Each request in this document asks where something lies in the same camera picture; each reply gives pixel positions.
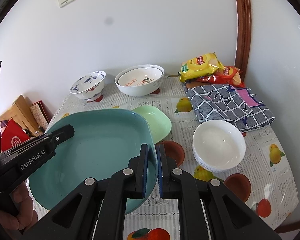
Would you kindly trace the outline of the person's left hand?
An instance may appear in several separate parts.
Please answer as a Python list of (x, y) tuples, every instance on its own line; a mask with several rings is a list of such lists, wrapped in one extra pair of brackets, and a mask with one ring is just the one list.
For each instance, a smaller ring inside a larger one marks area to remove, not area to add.
[(0, 211), (0, 224), (6, 230), (28, 230), (38, 222), (38, 215), (33, 209), (33, 200), (24, 182), (12, 192), (12, 197), (14, 202), (19, 204), (19, 213), (14, 217)]

